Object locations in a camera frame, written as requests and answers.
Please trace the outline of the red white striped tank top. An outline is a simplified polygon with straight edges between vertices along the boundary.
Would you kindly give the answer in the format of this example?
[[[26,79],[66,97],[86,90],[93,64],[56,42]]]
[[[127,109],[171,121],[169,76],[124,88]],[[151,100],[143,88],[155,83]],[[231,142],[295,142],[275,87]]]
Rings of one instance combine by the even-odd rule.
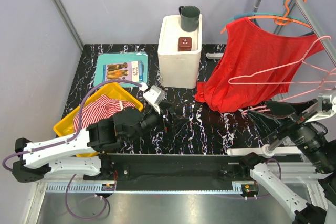
[[[82,109],[81,126],[79,126],[79,113],[75,115],[73,119],[73,131],[76,132],[88,127],[90,124],[107,119],[127,107],[134,108],[135,105],[128,101],[111,99],[103,94]]]

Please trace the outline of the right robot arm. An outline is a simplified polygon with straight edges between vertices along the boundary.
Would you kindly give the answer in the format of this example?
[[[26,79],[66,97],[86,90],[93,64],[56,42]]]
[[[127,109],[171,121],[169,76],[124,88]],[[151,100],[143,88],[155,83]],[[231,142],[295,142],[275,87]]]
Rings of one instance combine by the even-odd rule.
[[[251,152],[239,161],[239,176],[254,180],[283,207],[292,223],[335,223],[335,141],[327,141],[327,128],[320,120],[335,115],[335,99],[319,98],[308,102],[286,103],[268,101],[266,112],[249,110],[248,116],[262,138],[273,140],[264,145],[264,153]],[[322,175],[318,184],[326,206],[320,207],[300,197],[281,174],[268,166],[278,147],[289,138]]]

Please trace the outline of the pink wire hanger front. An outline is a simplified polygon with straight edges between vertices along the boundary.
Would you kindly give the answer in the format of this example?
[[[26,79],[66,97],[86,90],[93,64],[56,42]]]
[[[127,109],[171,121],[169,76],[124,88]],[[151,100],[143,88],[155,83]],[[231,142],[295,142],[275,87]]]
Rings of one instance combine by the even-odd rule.
[[[296,73],[281,102],[301,102],[316,98],[321,91],[335,88],[335,68],[327,72],[302,68]]]

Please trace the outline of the pink wire hanger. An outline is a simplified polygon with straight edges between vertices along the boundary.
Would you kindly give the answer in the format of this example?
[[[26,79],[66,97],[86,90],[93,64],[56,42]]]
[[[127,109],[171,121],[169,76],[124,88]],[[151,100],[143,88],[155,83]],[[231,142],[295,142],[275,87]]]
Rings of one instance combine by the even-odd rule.
[[[326,70],[326,69],[322,69],[320,67],[317,67],[315,65],[312,65],[308,62],[305,61],[305,59],[308,57],[308,54],[309,52],[313,49],[313,47],[315,46],[316,43],[320,42],[322,43],[321,41],[323,39],[328,39],[328,40],[331,40],[332,37],[331,36],[321,36],[321,37],[318,37],[311,45],[310,47],[307,49],[307,51],[303,54],[303,56],[297,60],[297,61],[293,61],[293,62],[290,62],[290,63],[287,63],[287,64],[284,64],[284,65],[280,65],[280,66],[277,66],[277,67],[273,67],[273,68],[268,68],[268,69],[265,69],[265,70],[262,70],[262,71],[257,71],[257,72],[254,72],[250,75],[242,75],[242,76],[236,76],[236,77],[232,77],[228,80],[228,83],[231,84],[231,85],[281,85],[281,84],[284,84],[284,85],[291,85],[291,84],[314,84],[315,82],[292,82],[291,80],[293,79],[293,76],[295,75],[295,73],[297,72],[297,70],[299,69],[299,67],[301,65],[307,65],[308,67],[311,67],[311,68],[314,68],[314,69],[317,69],[319,71],[322,71],[322,72],[326,72],[327,75],[326,77],[322,80],[322,81],[317,81],[317,83],[319,84],[319,86],[316,88],[316,89],[319,89],[320,87],[323,86],[323,83],[325,82],[327,76],[329,75],[335,75],[335,69],[333,70]],[[269,77],[269,80],[268,82],[264,81],[264,82],[256,82],[256,81],[250,81],[250,82],[241,82],[241,81],[237,81],[237,80],[240,80],[240,79],[250,79],[250,78],[253,78],[255,76],[258,76],[258,75],[261,75],[261,74],[266,74],[266,73],[272,73],[272,74],[279,74],[279,76],[276,77],[276,80],[280,80],[280,76],[283,76],[284,79],[282,80],[282,82],[275,82],[275,81],[270,81],[271,80],[271,77]],[[280,100],[280,102],[283,102],[283,101],[286,101],[286,100],[289,100],[289,99],[292,99],[292,98],[295,98],[295,97],[299,97],[301,95],[304,95],[304,94],[307,94],[307,93],[310,93],[310,92],[313,92],[315,91],[316,89],[313,89],[313,90],[310,90],[310,91],[307,91],[307,92],[304,92],[304,93],[300,93],[298,95],[294,95],[292,97],[288,97],[288,98],[284,98],[282,100]]]
[[[321,91],[335,88],[335,68],[327,72],[302,68],[296,73],[281,102],[301,102],[316,98]]]

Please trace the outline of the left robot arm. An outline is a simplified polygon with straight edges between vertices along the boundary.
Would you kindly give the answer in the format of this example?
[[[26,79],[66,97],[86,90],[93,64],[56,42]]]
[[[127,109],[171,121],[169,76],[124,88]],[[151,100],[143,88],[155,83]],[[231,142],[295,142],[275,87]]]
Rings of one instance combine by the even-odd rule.
[[[80,158],[79,153],[114,151],[125,142],[133,142],[152,129],[174,130],[175,113],[169,103],[140,112],[127,107],[113,116],[100,120],[77,133],[44,142],[19,138],[15,152],[19,160],[13,163],[12,174],[20,183],[30,183],[47,177],[81,174],[109,179],[113,167],[104,157]]]

